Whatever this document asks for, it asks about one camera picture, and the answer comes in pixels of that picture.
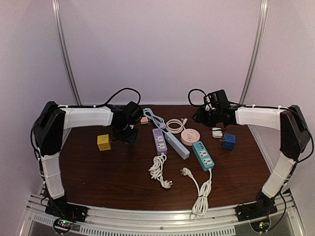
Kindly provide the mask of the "white small adapter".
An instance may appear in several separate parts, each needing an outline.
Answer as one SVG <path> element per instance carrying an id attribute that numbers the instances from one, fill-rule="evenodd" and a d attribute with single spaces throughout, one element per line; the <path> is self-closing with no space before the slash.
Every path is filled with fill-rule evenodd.
<path id="1" fill-rule="evenodd" d="M 223 137 L 223 131 L 220 128 L 213 127 L 211 132 L 213 138 L 221 139 Z"/>

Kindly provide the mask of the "pink charger plug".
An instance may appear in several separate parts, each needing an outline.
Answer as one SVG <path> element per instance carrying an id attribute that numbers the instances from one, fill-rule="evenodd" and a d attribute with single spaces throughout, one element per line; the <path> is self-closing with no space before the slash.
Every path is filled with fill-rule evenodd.
<path id="1" fill-rule="evenodd" d="M 150 120 L 147 117 L 142 117 L 140 120 L 140 124 L 141 125 L 149 125 L 150 124 Z"/>

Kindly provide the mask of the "dark blue cube adapter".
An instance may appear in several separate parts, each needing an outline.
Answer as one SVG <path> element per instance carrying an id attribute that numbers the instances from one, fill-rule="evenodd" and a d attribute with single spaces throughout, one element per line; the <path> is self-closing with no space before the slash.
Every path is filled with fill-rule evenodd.
<path id="1" fill-rule="evenodd" d="M 225 133 L 220 139 L 221 147 L 226 150 L 233 150 L 236 144 L 236 136 L 233 134 Z"/>

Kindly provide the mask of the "yellow cube adapter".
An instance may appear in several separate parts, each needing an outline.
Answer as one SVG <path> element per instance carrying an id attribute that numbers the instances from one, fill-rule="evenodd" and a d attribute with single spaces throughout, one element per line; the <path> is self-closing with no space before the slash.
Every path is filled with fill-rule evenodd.
<path id="1" fill-rule="evenodd" d="M 111 150 L 111 139 L 109 134 L 98 135 L 97 136 L 97 146 L 99 151 Z"/>

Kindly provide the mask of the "pink round socket hub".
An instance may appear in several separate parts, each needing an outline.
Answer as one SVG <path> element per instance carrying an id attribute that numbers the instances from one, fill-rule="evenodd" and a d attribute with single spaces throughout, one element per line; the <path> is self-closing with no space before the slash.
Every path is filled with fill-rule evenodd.
<path id="1" fill-rule="evenodd" d="M 184 129 L 181 132 L 181 142 L 186 146 L 192 146 L 200 140 L 200 133 L 195 129 Z"/>

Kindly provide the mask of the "purple power strip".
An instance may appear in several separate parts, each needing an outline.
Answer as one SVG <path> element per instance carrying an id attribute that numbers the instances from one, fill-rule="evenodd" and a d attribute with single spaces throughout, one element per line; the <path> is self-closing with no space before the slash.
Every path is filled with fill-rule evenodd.
<path id="1" fill-rule="evenodd" d="M 155 128 L 152 130 L 152 132 L 154 136 L 157 155 L 167 154 L 167 145 L 162 129 Z"/>

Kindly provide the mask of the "teal blue socket box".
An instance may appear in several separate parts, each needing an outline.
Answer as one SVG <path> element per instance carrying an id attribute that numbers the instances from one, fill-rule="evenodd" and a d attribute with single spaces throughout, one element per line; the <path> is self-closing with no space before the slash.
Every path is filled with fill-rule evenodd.
<path id="1" fill-rule="evenodd" d="M 211 156 L 201 141 L 192 144 L 192 150 L 199 161 L 203 171 L 212 170 L 215 166 Z"/>

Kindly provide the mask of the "light blue power strip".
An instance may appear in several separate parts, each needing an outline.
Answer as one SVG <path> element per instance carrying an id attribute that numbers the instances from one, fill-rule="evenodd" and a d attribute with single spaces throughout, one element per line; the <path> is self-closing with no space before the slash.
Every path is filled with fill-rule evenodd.
<path id="1" fill-rule="evenodd" d="M 166 132 L 165 138 L 183 160 L 189 158 L 190 151 L 171 132 Z"/>

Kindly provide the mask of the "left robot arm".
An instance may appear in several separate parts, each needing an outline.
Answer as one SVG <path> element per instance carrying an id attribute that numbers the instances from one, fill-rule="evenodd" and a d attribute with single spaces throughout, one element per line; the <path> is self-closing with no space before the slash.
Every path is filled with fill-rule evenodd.
<path id="1" fill-rule="evenodd" d="M 122 106 L 68 106 L 58 105 L 54 101 L 47 102 L 34 123 L 32 134 L 50 197 L 58 199 L 65 195 L 59 164 L 65 130 L 110 126 L 116 140 L 131 144 L 138 133 L 133 126 L 140 121 L 142 115 L 142 108 L 132 101 Z"/>

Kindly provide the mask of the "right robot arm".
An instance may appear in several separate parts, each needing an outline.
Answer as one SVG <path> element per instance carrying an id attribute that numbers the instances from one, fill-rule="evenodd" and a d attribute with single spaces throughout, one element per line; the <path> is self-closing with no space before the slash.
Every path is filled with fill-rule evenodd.
<path id="1" fill-rule="evenodd" d="M 274 198 L 283 184 L 289 180 L 288 176 L 300 162 L 301 153 L 312 140 L 298 105 L 289 107 L 204 105 L 196 110 L 192 119 L 207 127 L 222 123 L 224 126 L 251 125 L 280 131 L 279 159 L 258 194 L 262 199 L 252 206 L 252 212 L 257 217 L 264 216 L 271 209 L 271 202 L 268 199 Z"/>

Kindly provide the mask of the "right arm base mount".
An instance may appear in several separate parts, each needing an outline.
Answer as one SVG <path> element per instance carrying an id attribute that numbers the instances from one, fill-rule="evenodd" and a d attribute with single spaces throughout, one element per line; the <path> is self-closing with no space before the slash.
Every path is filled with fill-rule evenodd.
<path id="1" fill-rule="evenodd" d="M 262 191 L 258 192 L 254 203 L 241 203 L 235 208 L 239 222 L 264 217 L 277 211 L 275 196 L 269 198 Z"/>

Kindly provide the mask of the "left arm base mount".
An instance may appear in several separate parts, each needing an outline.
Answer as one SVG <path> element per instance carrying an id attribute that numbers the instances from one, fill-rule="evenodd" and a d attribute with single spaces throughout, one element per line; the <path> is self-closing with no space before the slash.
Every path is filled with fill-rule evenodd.
<path id="1" fill-rule="evenodd" d="M 57 199 L 53 199 L 49 194 L 47 194 L 47 197 L 46 214 L 73 222 L 85 222 L 88 212 L 87 207 L 68 203 L 66 195 Z"/>

